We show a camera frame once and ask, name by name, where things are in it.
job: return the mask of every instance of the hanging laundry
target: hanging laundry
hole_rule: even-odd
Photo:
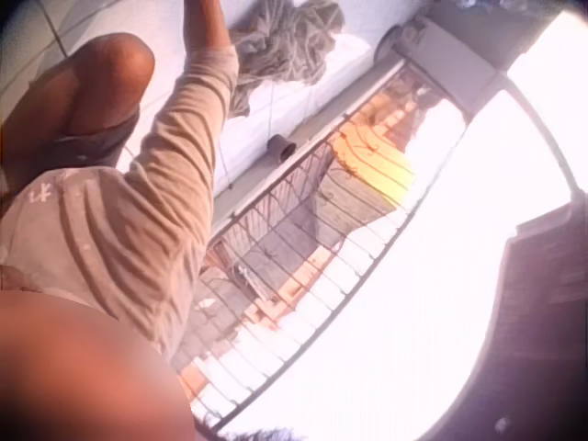
[[[249,29],[231,33],[241,68],[229,118],[249,115],[249,96],[265,80],[316,84],[345,18],[336,2],[261,0]]]

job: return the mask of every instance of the leg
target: leg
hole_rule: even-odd
[[[35,82],[2,127],[2,166],[11,189],[35,176],[30,164],[61,136],[82,136],[118,126],[138,110],[151,81],[154,58],[131,34],[86,43]]]

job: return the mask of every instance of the long-sleeve shirt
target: long-sleeve shirt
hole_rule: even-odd
[[[129,172],[38,177],[2,219],[0,264],[107,313],[169,359],[206,252],[215,142],[237,73],[233,47],[188,54]]]

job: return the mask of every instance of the dark shorts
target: dark shorts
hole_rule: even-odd
[[[92,135],[62,137],[53,141],[41,154],[34,177],[61,168],[116,167],[138,121],[139,112],[117,127]]]
[[[63,168],[116,167],[139,115],[137,112],[122,124],[92,135],[61,137],[52,141],[35,159],[18,164],[18,170],[8,170],[9,165],[3,164],[7,174],[18,176],[18,188],[8,188],[7,193],[0,196],[0,214],[4,215],[14,197],[45,172]]]

